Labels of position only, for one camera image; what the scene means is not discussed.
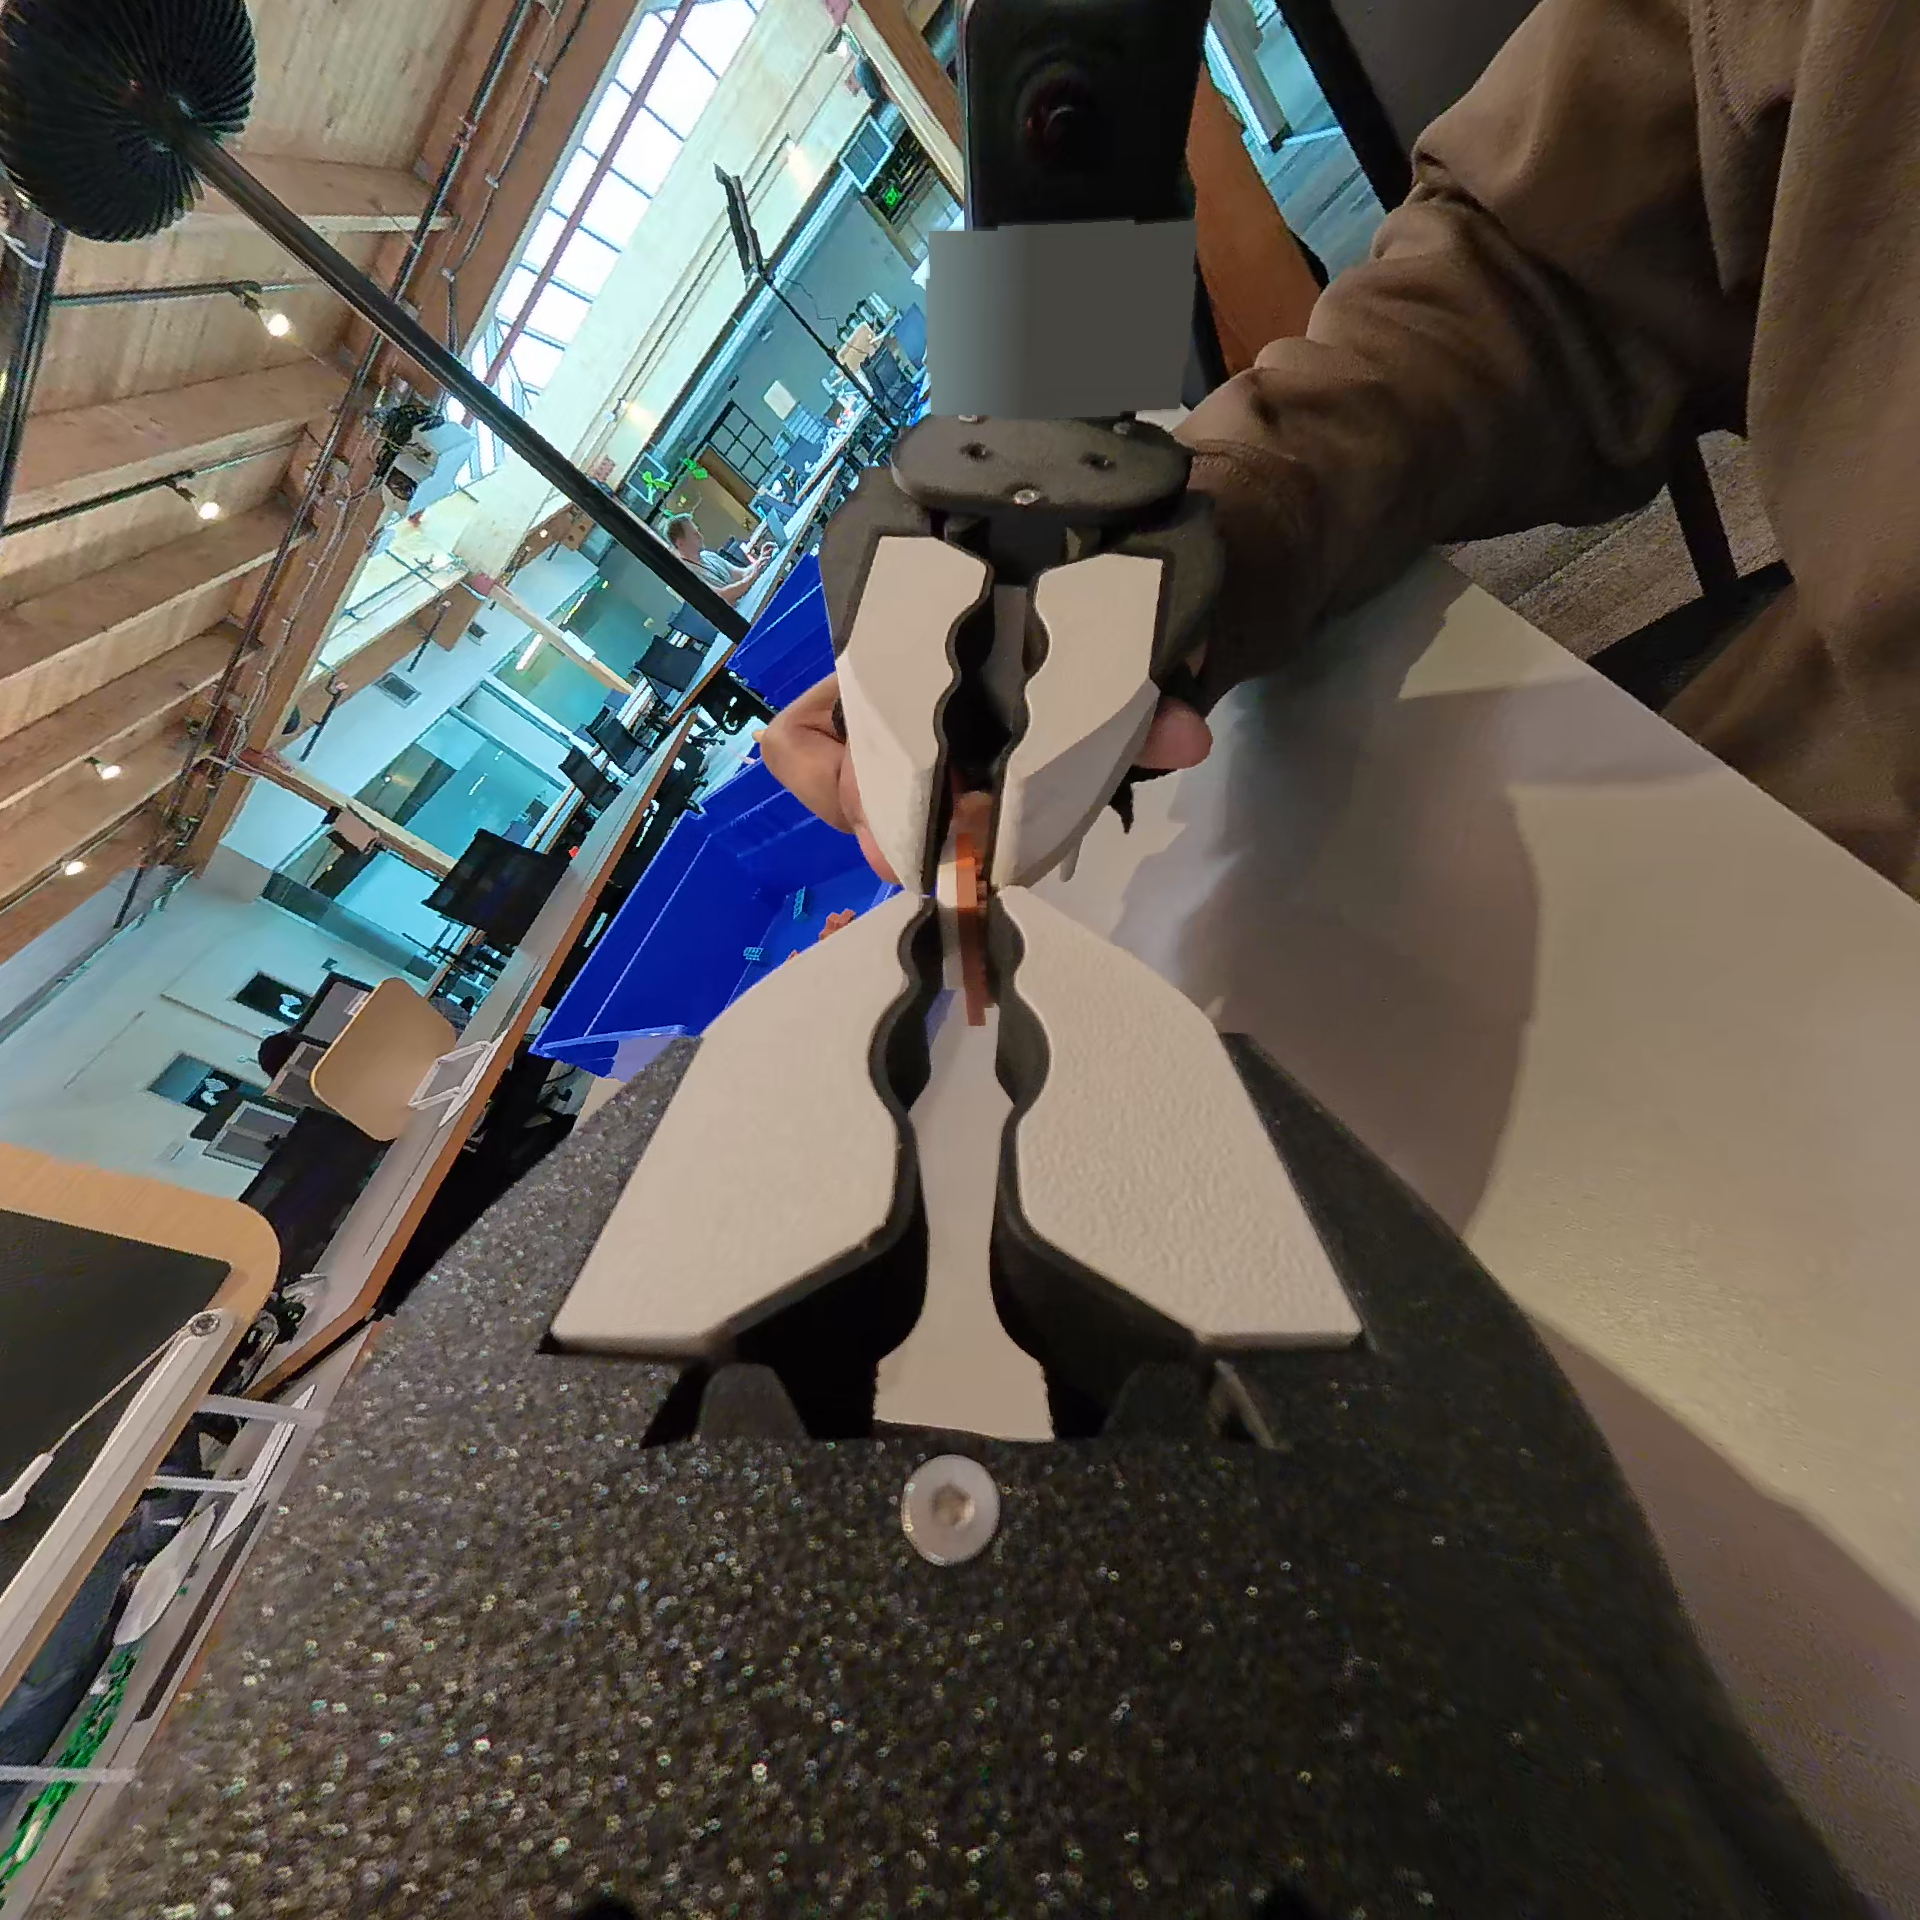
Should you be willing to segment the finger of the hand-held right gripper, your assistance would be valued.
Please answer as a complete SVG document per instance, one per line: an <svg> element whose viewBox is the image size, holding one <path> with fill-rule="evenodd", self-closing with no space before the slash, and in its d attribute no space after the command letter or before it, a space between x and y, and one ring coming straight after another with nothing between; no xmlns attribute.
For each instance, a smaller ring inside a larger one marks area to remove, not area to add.
<svg viewBox="0 0 1920 1920"><path fill-rule="evenodd" d="M887 536L875 541L838 659L862 818L903 890L930 890L937 870L953 645L988 592L991 570L967 548Z"/></svg>
<svg viewBox="0 0 1920 1920"><path fill-rule="evenodd" d="M1041 659L1000 770L992 890L1059 869L1135 765L1161 701L1161 582L1161 560L1104 553L1051 566L1032 588Z"/></svg>

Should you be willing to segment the person's brown jacket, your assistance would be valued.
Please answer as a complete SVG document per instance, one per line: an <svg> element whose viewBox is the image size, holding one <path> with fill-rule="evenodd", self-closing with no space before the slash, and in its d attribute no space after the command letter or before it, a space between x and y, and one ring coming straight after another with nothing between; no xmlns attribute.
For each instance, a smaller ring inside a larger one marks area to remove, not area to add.
<svg viewBox="0 0 1920 1920"><path fill-rule="evenodd" d="M1855 659L1785 588L1672 717L1872 874L1919 893L1915 656L1890 669Z"/></svg>

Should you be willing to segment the black ribbed disc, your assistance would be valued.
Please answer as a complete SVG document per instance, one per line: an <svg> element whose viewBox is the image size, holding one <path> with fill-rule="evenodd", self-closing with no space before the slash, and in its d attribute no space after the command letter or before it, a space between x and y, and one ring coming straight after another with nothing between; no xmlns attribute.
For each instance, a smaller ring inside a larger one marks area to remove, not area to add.
<svg viewBox="0 0 1920 1920"><path fill-rule="evenodd" d="M198 139L249 122L246 3L7 3L3 163L15 192L89 243L177 224L201 190Z"/></svg>

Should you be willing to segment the grey desk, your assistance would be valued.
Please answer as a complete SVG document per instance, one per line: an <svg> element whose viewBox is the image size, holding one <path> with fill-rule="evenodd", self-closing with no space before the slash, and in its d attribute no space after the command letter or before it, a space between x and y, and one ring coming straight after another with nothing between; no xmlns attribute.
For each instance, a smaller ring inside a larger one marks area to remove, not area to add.
<svg viewBox="0 0 1920 1920"><path fill-rule="evenodd" d="M1042 893L1468 1241L1915 1916L1915 905L1441 562Z"/></svg>

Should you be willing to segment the black pole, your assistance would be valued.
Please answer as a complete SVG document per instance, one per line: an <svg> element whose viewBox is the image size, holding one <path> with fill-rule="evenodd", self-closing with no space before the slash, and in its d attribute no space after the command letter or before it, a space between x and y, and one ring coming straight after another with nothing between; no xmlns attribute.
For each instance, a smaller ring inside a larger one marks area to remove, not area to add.
<svg viewBox="0 0 1920 1920"><path fill-rule="evenodd" d="M747 622L723 601L695 564L679 560L627 502L610 493L607 484L590 480L561 448L530 427L482 377L468 371L457 353L439 342L401 300L356 270L335 244L283 206L215 137L195 126L180 126L174 144L199 179L218 188L256 229L319 275L335 294L348 302L352 313L372 326L385 346L396 348L439 381L510 452L522 458L551 489L561 491L568 506L584 512L596 531L610 536L618 547L665 582L698 618L713 624L721 635L745 641Z"/></svg>

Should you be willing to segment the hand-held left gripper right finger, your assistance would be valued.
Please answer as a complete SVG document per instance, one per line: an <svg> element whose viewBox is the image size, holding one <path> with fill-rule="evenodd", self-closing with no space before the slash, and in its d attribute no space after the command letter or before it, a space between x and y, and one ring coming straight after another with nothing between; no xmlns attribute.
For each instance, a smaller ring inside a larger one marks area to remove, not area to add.
<svg viewBox="0 0 1920 1920"><path fill-rule="evenodd" d="M1038 893L992 902L992 1293L1059 1387L1339 1352L1360 1316L1212 1019Z"/></svg>

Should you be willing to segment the blue plastic bin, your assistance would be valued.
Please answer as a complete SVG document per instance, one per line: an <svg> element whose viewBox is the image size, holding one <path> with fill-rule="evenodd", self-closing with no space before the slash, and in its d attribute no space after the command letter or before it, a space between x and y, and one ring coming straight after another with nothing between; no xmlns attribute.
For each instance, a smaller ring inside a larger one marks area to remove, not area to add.
<svg viewBox="0 0 1920 1920"><path fill-rule="evenodd" d="M735 682L780 712L832 673L832 624L820 560L808 553L728 661Z"/></svg>
<svg viewBox="0 0 1920 1920"><path fill-rule="evenodd" d="M736 996L814 947L832 917L860 917L897 891L855 836L750 758L665 836L532 1053L627 1076L667 1040L700 1038Z"/></svg>

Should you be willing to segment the person's right forearm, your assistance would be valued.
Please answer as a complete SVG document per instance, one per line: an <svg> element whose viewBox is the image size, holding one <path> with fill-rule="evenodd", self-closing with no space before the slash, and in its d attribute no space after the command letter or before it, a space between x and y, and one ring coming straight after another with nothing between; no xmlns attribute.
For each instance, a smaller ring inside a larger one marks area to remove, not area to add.
<svg viewBox="0 0 1920 1920"><path fill-rule="evenodd" d="M1200 701L1435 544L1608 522L1746 437L1846 693L1915 699L1915 4L1538 4L1367 261L1185 426Z"/></svg>

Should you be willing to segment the black hanging monitor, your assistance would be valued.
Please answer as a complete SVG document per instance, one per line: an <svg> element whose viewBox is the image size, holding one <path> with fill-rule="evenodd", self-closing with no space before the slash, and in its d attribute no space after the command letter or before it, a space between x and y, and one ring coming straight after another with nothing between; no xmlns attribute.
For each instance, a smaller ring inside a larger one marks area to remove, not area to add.
<svg viewBox="0 0 1920 1920"><path fill-rule="evenodd" d="M479 930L497 952L518 948L570 870L564 851L515 844L480 827L425 896L424 912Z"/></svg>

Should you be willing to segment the person's right hand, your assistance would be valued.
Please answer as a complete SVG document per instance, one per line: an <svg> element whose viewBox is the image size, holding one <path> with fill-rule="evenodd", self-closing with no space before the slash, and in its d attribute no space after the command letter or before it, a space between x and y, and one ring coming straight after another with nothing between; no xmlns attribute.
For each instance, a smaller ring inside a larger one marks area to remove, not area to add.
<svg viewBox="0 0 1920 1920"><path fill-rule="evenodd" d="M1143 746L1135 779L1164 778L1202 764L1214 746L1209 720L1192 704L1164 693ZM883 880L899 880L883 853L857 792L840 712L838 674L827 674L783 708L759 736L759 756L772 778L831 827L855 836L860 853Z"/></svg>

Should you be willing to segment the long office desk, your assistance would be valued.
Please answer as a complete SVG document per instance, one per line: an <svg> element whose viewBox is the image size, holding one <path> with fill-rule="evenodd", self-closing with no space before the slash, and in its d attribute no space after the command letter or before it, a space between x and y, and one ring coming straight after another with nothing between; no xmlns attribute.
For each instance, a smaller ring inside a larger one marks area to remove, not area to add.
<svg viewBox="0 0 1920 1920"><path fill-rule="evenodd" d="M747 683L736 654L736 643L719 641L708 649L640 772L585 833L459 1035L467 1080L443 1101L401 1110L402 1130L321 1257L296 1338L249 1382L251 1396L296 1380L399 1298L513 1187L535 1147L551 1147L543 1091L561 1064L543 1057L538 1042L625 901L615 880L640 874L633 849L652 829L656 795L691 741L708 688L726 678Z"/></svg>

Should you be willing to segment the scattered green bricks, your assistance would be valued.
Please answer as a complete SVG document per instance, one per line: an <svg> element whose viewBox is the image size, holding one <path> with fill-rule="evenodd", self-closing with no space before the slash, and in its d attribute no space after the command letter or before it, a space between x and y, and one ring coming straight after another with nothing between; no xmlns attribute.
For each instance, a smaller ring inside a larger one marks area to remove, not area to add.
<svg viewBox="0 0 1920 1920"><path fill-rule="evenodd" d="M4 1882L41 1844L58 1812L80 1790L82 1773L92 1771L105 1752L108 1737L123 1715L140 1658L140 1640L113 1645L105 1667L88 1682L73 1723L60 1737L50 1737L48 1746L32 1761L4 1762Z"/></svg>

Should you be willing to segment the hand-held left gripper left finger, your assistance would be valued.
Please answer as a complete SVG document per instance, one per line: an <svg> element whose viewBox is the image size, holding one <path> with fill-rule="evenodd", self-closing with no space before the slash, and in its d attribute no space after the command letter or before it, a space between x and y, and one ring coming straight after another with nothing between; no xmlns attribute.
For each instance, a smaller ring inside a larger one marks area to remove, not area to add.
<svg viewBox="0 0 1920 1920"><path fill-rule="evenodd" d="M921 901L884 901L708 1027L551 1347L875 1387L921 1318L919 1097Z"/></svg>

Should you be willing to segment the wooden pillar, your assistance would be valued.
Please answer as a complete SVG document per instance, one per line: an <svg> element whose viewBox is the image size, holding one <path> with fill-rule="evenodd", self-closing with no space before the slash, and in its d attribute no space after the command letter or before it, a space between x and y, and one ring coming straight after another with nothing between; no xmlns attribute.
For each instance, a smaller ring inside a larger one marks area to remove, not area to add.
<svg viewBox="0 0 1920 1920"><path fill-rule="evenodd" d="M1241 122L1207 69L1195 82L1187 172L1216 361L1222 377L1234 377L1252 368L1270 346L1308 334L1322 285L1243 144Z"/></svg>

